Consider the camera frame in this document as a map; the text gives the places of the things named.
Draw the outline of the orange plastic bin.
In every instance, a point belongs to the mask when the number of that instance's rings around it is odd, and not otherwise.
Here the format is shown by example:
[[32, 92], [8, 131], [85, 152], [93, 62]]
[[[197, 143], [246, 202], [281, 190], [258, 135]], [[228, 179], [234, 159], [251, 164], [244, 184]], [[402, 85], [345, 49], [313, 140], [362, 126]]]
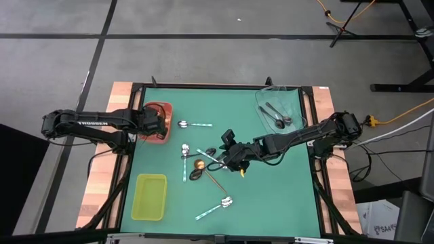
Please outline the orange plastic bin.
[[[171, 130], [171, 123], [172, 123], [172, 115], [173, 115], [173, 106], [169, 102], [158, 102], [158, 101], [151, 101], [147, 102], [143, 107], [143, 110], [150, 108], [153, 108], [157, 111], [157, 116], [160, 119], [163, 119], [165, 129]], [[139, 140], [142, 140], [144, 142], [148, 142], [150, 144], [165, 144], [168, 142], [169, 138], [166, 140], [158, 140], [156, 138], [156, 134], [152, 134], [150, 136], [146, 136], [144, 134], [138, 134], [137, 137]]]

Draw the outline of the silver spoon teal-white handle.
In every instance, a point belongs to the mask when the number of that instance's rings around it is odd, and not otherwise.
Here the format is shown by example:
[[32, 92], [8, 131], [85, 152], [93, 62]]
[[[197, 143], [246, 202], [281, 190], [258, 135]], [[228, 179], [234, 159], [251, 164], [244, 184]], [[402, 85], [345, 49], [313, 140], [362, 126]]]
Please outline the silver spoon teal-white handle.
[[219, 161], [219, 160], [213, 158], [211, 155], [207, 154], [206, 152], [202, 151], [202, 150], [199, 149], [199, 148], [197, 148], [196, 151], [197, 151], [199, 154], [201, 154], [201, 155], [203, 155], [203, 156], [205, 156], [205, 157], [207, 157], [207, 158], [213, 160], [213, 162], [216, 162], [217, 164], [219, 164], [219, 166], [221, 166], [221, 167], [225, 167], [224, 162], [223, 162], [222, 160]]
[[231, 204], [233, 203], [233, 199], [232, 197], [225, 197], [221, 200], [220, 204], [199, 214], [198, 216], [195, 216], [195, 220], [198, 221], [202, 218], [204, 218], [205, 216], [207, 216], [208, 214], [212, 213], [213, 211], [219, 209], [219, 208], [227, 208], [229, 207]]
[[189, 123], [187, 121], [179, 121], [178, 126], [180, 128], [187, 128], [188, 126], [195, 126], [195, 127], [213, 127], [211, 123]]
[[189, 155], [189, 145], [183, 144], [182, 145], [182, 158], [183, 158], [183, 182], [186, 182], [186, 159]]

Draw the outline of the gold spoon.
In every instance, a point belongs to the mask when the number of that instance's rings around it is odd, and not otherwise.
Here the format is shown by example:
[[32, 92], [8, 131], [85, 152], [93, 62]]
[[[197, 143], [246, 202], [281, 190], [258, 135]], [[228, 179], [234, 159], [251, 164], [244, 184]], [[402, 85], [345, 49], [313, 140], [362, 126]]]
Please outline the gold spoon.
[[217, 187], [225, 194], [228, 195], [227, 191], [218, 183], [218, 181], [211, 176], [211, 174], [207, 171], [206, 167], [205, 167], [205, 162], [204, 160], [201, 159], [197, 159], [194, 162], [194, 166], [195, 169], [200, 169], [201, 171], [203, 171], [210, 179], [213, 183], [215, 183], [215, 185], [217, 185]]

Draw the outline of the yellow plastic bin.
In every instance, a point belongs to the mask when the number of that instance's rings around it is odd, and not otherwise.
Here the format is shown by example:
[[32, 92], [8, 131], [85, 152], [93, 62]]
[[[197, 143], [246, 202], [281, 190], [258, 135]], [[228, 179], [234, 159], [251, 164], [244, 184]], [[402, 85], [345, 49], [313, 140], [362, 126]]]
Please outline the yellow plastic bin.
[[131, 217], [139, 221], [160, 221], [164, 217], [167, 177], [163, 174], [139, 174]]

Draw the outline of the green table mat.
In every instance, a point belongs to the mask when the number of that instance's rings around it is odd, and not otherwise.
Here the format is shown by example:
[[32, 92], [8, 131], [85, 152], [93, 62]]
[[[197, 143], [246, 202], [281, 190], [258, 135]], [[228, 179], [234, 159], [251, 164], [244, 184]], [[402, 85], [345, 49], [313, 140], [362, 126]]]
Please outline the green table mat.
[[[175, 235], [237, 235], [261, 237], [318, 237], [316, 208], [307, 147], [291, 148], [283, 161], [270, 166], [252, 161], [244, 175], [226, 169], [210, 174], [227, 191], [225, 195], [207, 176], [191, 181], [194, 160], [186, 159], [183, 182], [182, 145], [190, 154], [196, 149], [220, 147], [221, 136], [232, 129], [237, 142], [248, 143], [266, 134], [254, 108], [255, 90], [156, 89], [148, 88], [145, 101], [169, 102], [174, 120], [211, 123], [213, 127], [174, 125], [165, 144], [139, 142], [136, 146], [125, 200], [122, 232]], [[164, 217], [160, 221], [139, 221], [131, 217], [139, 174], [167, 177]], [[233, 203], [196, 221], [195, 216], [220, 204], [225, 197]]]

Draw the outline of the clear plastic bin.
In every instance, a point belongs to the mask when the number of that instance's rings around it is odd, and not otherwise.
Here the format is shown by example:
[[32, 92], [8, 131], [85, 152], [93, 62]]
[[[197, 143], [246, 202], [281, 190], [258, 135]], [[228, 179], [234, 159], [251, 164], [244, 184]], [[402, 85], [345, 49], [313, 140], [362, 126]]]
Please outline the clear plastic bin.
[[[254, 108], [268, 134], [288, 134], [302, 129], [307, 124], [307, 120], [302, 115], [302, 104], [300, 103], [299, 91], [297, 89], [290, 89], [283, 86], [268, 86], [257, 91], [254, 98], [256, 102]], [[291, 117], [292, 124], [285, 124], [284, 129], [275, 127], [274, 120], [262, 113], [258, 107], [263, 107], [276, 119], [282, 120], [282, 118], [267, 107], [265, 105], [266, 102], [269, 102], [281, 114]]]

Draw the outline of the black floor panel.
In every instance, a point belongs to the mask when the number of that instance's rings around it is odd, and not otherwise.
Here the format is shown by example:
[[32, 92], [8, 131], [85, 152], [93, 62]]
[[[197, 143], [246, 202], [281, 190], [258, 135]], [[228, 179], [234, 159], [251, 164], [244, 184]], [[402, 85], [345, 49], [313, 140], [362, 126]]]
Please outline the black floor panel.
[[49, 142], [0, 124], [0, 236], [12, 235]]

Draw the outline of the white cardboard box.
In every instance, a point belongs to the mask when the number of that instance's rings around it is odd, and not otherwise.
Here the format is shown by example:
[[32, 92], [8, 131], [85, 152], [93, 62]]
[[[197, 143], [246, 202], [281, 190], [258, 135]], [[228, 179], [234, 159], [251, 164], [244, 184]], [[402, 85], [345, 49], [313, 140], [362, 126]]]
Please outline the white cardboard box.
[[397, 228], [399, 208], [387, 200], [357, 203], [362, 233], [375, 239], [393, 240]]

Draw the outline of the black tripod stand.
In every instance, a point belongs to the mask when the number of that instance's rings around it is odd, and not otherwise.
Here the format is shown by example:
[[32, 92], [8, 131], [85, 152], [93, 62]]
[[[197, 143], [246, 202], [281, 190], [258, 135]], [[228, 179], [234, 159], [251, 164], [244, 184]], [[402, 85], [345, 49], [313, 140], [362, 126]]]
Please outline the black tripod stand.
[[347, 30], [347, 25], [349, 24], [349, 22], [353, 19], [353, 17], [355, 16], [357, 10], [359, 9], [359, 6], [361, 5], [361, 1], [356, 5], [356, 7], [354, 8], [354, 10], [352, 11], [351, 15], [347, 18], [346, 21], [344, 21], [342, 26], [339, 26], [337, 24], [333, 24], [331, 22], [326, 22], [326, 24], [329, 27], [335, 28], [336, 30], [336, 36], [333, 38], [331, 44], [330, 44], [330, 48], [333, 48], [336, 43], [338, 42], [339, 38], [341, 37], [350, 37], [352, 38], [358, 38], [359, 35]]

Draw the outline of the grey chair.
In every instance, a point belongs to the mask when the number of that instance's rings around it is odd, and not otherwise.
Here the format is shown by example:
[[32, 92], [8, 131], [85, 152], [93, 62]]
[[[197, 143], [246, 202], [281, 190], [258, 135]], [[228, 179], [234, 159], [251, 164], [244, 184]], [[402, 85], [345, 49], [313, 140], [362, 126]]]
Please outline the grey chair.
[[395, 241], [434, 244], [434, 115], [416, 192], [404, 191]]

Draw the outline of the black table frame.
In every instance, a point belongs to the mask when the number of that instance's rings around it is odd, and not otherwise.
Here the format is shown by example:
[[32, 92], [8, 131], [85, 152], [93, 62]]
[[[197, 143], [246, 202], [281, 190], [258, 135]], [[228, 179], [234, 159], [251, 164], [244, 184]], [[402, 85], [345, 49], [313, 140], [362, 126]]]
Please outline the black table frame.
[[[127, 83], [116, 82], [113, 85], [108, 111], [120, 108], [137, 108], [147, 103], [144, 99], [148, 88], [156, 89], [229, 89], [229, 90], [255, 90], [262, 89], [259, 85], [224, 85], [205, 83]], [[309, 96], [309, 88], [287, 87], [299, 91], [302, 115], [307, 120], [303, 127], [321, 123], [333, 112], [324, 116], [315, 116], [315, 101]], [[311, 169], [311, 181], [315, 196], [316, 208], [319, 220], [318, 237], [261, 237], [261, 236], [237, 236], [237, 235], [175, 235], [145, 232], [122, 232], [121, 221], [125, 208], [125, 200], [130, 182], [133, 158], [137, 139], [132, 142], [131, 153], [121, 156], [109, 152], [106, 145], [97, 147], [98, 156], [94, 159], [87, 181], [85, 194], [77, 219], [77, 226], [81, 230], [94, 230], [100, 233], [101, 241], [119, 239], [121, 237], [152, 238], [152, 239], [191, 239], [206, 240], [217, 244], [227, 244], [231, 241], [286, 241], [295, 243], [307, 242], [311, 239], [325, 241], [326, 244], [337, 244], [341, 237], [357, 237], [359, 229], [353, 228], [342, 216], [335, 206], [335, 196], [330, 191], [328, 182], [331, 171], [330, 164], [326, 163], [326, 156], [316, 157], [312, 142], [304, 143], [307, 147], [309, 167]]]

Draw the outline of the black desk frame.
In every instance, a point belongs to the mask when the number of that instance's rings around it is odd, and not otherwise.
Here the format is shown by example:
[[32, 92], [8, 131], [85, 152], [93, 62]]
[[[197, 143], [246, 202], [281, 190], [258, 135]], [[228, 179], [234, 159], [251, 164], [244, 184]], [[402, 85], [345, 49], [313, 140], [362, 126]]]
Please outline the black desk frame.
[[[397, 3], [399, 4], [410, 28], [416, 32], [418, 29], [417, 25], [410, 14], [410, 11], [406, 7], [403, 0], [385, 0], [386, 3]], [[422, 3], [423, 8], [427, 11], [428, 16], [434, 23], [434, 0], [416, 0]], [[428, 37], [416, 37], [416, 40], [420, 47], [422, 48], [425, 56], [427, 57], [430, 68], [421, 74], [415, 80], [408, 84], [371, 84], [370, 90], [372, 92], [399, 92], [399, 93], [433, 93], [434, 94], [434, 84], [429, 85], [429, 82], [434, 82], [434, 35]], [[432, 40], [432, 47], [428, 46], [429, 39]]]

